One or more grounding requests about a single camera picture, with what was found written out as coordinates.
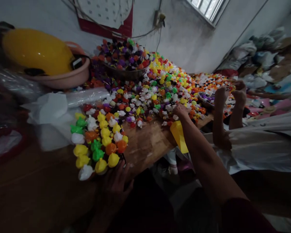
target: white cloth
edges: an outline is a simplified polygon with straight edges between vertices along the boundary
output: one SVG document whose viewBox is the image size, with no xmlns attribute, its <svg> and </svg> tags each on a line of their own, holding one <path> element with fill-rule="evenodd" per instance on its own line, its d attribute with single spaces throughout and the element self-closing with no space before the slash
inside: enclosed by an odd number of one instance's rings
<svg viewBox="0 0 291 233">
<path fill-rule="evenodd" d="M 227 131 L 232 144 L 231 151 L 217 148 L 212 133 L 204 136 L 230 174 L 241 170 L 291 172 L 291 140 L 265 130 L 291 136 L 291 113 L 250 122 L 248 127 Z"/>
</svg>

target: yellow rubber duck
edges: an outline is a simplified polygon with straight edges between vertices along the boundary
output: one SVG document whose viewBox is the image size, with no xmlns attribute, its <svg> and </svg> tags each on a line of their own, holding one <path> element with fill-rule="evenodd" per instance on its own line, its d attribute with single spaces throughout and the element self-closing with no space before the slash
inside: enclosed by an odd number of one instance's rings
<svg viewBox="0 0 291 233">
<path fill-rule="evenodd" d="M 101 140 L 101 142 L 106 147 L 112 142 L 112 139 L 111 139 L 111 137 L 105 137 Z"/>
<path fill-rule="evenodd" d="M 184 98 L 181 98 L 181 99 L 180 99 L 180 103 L 181 103 L 181 104 L 185 104 L 185 99 L 184 99 Z"/>
<path fill-rule="evenodd" d="M 89 161 L 89 157 L 87 157 L 86 155 L 80 155 L 75 162 L 75 166 L 78 169 L 81 169 L 84 165 L 87 165 Z"/>
<path fill-rule="evenodd" d="M 108 166 L 110 168 L 115 167 L 119 163 L 119 160 L 120 160 L 120 157 L 117 154 L 112 153 L 111 155 L 109 155 L 109 158 L 108 158 Z"/>
<path fill-rule="evenodd" d="M 122 140 L 128 144 L 128 137 L 126 135 L 123 136 Z"/>
<path fill-rule="evenodd" d="M 121 131 L 121 127 L 119 126 L 118 123 L 116 123 L 115 126 L 113 126 L 112 132 L 116 133 L 116 132 L 120 132 L 120 131 Z"/>
<path fill-rule="evenodd" d="M 101 122 L 99 123 L 99 127 L 100 127 L 101 129 L 103 129 L 103 128 L 107 128 L 107 127 L 108 127 L 108 122 L 107 122 L 106 120 L 101 121 Z"/>
<path fill-rule="evenodd" d="M 73 153 L 76 157 L 87 156 L 88 148 L 85 145 L 77 144 L 73 149 Z"/>
<path fill-rule="evenodd" d="M 83 120 L 86 118 L 82 113 L 75 113 L 74 117 L 78 120 L 79 118 L 82 118 Z"/>
<path fill-rule="evenodd" d="M 106 138 L 106 137 L 109 137 L 110 136 L 110 130 L 108 130 L 107 128 L 103 128 L 101 131 L 100 131 L 100 135 L 102 136 L 102 138 Z"/>
<path fill-rule="evenodd" d="M 137 108 L 137 110 L 136 110 L 136 114 L 139 115 L 140 112 L 141 112 L 141 109 L 140 109 L 140 107 L 139 107 L 139 108 Z"/>
<path fill-rule="evenodd" d="M 99 115 L 97 116 L 97 119 L 99 122 L 102 122 L 106 119 L 106 116 L 104 114 L 102 114 L 101 112 L 99 112 Z"/>
<path fill-rule="evenodd" d="M 103 175 L 107 171 L 107 162 L 103 160 L 102 158 L 99 159 L 99 161 L 95 165 L 95 172 L 98 175 Z"/>
</svg>

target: person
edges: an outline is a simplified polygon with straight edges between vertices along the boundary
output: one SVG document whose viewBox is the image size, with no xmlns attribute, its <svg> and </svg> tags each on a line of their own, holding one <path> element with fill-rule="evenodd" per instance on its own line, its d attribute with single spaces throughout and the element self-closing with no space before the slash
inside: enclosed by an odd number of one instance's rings
<svg viewBox="0 0 291 233">
<path fill-rule="evenodd" d="M 214 209 L 217 210 L 218 222 L 223 232 L 277 232 L 265 217 L 253 207 L 229 175 L 212 146 L 189 118 L 186 108 L 182 104 L 178 104 L 174 113 L 181 121 L 184 139 L 191 154 L 193 166 L 206 195 Z M 146 202 L 142 196 L 143 192 L 133 193 L 134 183 L 136 183 L 134 181 L 129 183 L 127 189 L 124 188 L 129 166 L 123 169 L 123 165 L 124 162 L 121 162 L 113 173 L 107 174 L 102 191 L 103 199 L 99 200 L 98 209 L 87 233 L 149 232 L 149 229 L 151 232 L 175 232 L 177 228 L 174 226 L 174 222 L 163 218 L 168 213 L 169 216 L 173 215 L 170 210 L 163 212 L 161 209 L 156 209 L 157 207 L 154 208 L 151 205 L 151 196 L 149 197 L 150 201 Z M 148 190 L 148 193 L 159 195 L 152 190 Z M 164 206 L 162 199 L 160 199 L 159 205 Z"/>
<path fill-rule="evenodd" d="M 246 86 L 235 83 L 232 92 L 236 100 L 229 130 L 223 127 L 222 115 L 229 92 L 219 88 L 215 93 L 212 133 L 204 134 L 230 174 L 241 170 L 273 170 L 291 172 L 291 111 L 282 115 L 249 122 L 243 127 Z M 167 153 L 167 160 L 175 170 L 176 149 Z"/>
<path fill-rule="evenodd" d="M 272 100 L 291 100 L 291 93 L 290 94 L 268 94 L 268 93 L 258 93 L 252 90 L 247 90 L 247 98 L 268 98 Z"/>
</svg>

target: cardboard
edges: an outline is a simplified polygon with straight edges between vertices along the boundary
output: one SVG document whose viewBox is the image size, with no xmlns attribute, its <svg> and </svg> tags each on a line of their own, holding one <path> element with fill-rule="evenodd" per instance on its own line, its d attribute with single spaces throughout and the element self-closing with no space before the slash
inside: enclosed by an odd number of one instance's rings
<svg viewBox="0 0 291 233">
<path fill-rule="evenodd" d="M 291 65 L 284 65 L 284 66 L 274 66 L 269 73 L 269 76 L 271 76 L 274 79 L 274 83 L 280 82 L 285 77 L 289 76 L 291 74 Z"/>
<path fill-rule="evenodd" d="M 291 37 L 284 38 L 276 47 L 276 50 L 281 50 L 291 45 Z"/>
<path fill-rule="evenodd" d="M 291 65 L 291 45 L 280 53 L 280 56 L 285 58 L 279 63 L 279 65 Z"/>
<path fill-rule="evenodd" d="M 238 70 L 238 77 L 243 78 L 248 74 L 254 73 L 259 67 L 258 66 L 251 66 L 251 67 L 241 67 Z"/>
</svg>

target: wire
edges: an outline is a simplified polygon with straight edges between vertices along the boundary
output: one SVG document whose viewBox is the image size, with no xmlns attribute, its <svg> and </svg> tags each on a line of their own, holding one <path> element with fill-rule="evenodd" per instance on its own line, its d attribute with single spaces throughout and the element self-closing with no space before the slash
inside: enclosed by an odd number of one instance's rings
<svg viewBox="0 0 291 233">
<path fill-rule="evenodd" d="M 97 23 L 95 20 L 93 20 L 90 16 L 88 16 L 79 6 L 77 6 L 73 0 L 68 0 L 77 10 L 79 10 L 83 15 L 85 15 L 90 21 L 96 23 L 98 26 L 100 26 L 101 28 L 109 31 L 109 32 L 112 32 L 113 34 L 115 34 L 117 37 L 121 37 L 121 38 L 128 38 L 127 36 L 123 36 L 122 34 L 119 34 L 117 32 L 114 32 L 106 27 L 104 27 L 103 25 Z M 140 35 L 140 36 L 134 36 L 134 37 L 131 37 L 131 38 L 139 38 L 139 37 L 144 37 L 144 36 L 147 36 L 148 34 L 150 34 L 151 32 L 153 32 L 154 30 L 156 30 L 156 28 L 153 28 L 152 30 L 150 30 L 149 32 L 147 32 L 146 34 L 143 34 L 143 35 Z"/>
<path fill-rule="evenodd" d="M 159 30 L 159 39 L 158 39 L 158 44 L 157 44 L 157 47 L 156 47 L 156 52 L 157 52 L 157 49 L 158 49 L 159 43 L 160 43 L 160 41 L 161 41 L 161 32 L 162 32 L 162 26 L 161 26 L 161 29 Z"/>
</svg>

